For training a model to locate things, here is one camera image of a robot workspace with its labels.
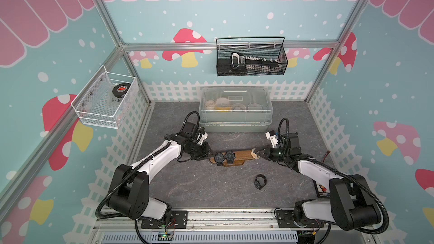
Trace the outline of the black rugged sport watch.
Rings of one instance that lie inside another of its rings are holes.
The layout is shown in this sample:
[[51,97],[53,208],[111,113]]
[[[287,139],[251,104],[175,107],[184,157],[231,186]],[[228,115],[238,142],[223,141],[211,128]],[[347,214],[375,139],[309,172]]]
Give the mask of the black rugged sport watch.
[[218,152],[214,157],[214,161],[217,166],[222,166],[225,161],[224,154],[222,152]]

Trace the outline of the large black digital watch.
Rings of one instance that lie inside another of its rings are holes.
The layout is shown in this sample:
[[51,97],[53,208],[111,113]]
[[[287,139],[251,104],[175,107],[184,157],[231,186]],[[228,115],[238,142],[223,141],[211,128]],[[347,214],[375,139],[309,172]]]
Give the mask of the large black digital watch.
[[227,151],[224,156],[227,164],[233,164],[236,159],[236,155],[233,151]]

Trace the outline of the wooden watch stand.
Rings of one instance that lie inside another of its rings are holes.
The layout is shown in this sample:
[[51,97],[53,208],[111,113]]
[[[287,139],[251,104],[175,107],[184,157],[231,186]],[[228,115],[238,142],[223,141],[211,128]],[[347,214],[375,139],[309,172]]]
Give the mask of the wooden watch stand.
[[217,152],[210,162],[217,166],[234,167],[242,166],[246,161],[256,160],[260,157],[254,152],[254,149],[247,150],[228,150]]

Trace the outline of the beige strap watch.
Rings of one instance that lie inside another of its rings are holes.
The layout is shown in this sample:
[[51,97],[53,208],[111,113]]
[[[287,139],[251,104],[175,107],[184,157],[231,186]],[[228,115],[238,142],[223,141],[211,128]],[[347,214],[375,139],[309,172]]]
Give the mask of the beige strap watch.
[[259,159],[259,158],[260,158],[260,156],[258,156],[258,155],[255,153],[255,149],[252,149],[252,151],[250,152],[250,155],[251,155],[251,157],[252,157],[253,159]]

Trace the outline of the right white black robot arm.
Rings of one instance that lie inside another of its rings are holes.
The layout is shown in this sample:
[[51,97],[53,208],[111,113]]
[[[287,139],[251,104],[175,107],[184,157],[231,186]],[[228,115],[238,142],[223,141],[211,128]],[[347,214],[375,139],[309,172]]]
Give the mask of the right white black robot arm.
[[254,149],[255,155],[292,171],[309,177],[323,185],[329,192],[328,199],[299,201],[293,208],[293,220],[299,227],[317,220],[336,225],[344,231],[379,235],[390,223],[385,205],[368,187],[361,175],[347,175],[304,154],[298,133],[288,130],[268,132],[269,145]]

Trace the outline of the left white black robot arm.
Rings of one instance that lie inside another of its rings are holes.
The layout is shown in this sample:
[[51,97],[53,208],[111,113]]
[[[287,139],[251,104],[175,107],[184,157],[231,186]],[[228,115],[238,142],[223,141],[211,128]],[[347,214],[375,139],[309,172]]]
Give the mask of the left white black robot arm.
[[170,225],[171,206],[150,197],[149,184],[173,160],[183,163],[213,156],[207,137],[204,127],[200,126],[199,112],[190,112],[180,131],[166,135],[157,149],[131,165],[121,164],[115,169],[108,193],[95,210],[96,218],[153,219],[161,226]]

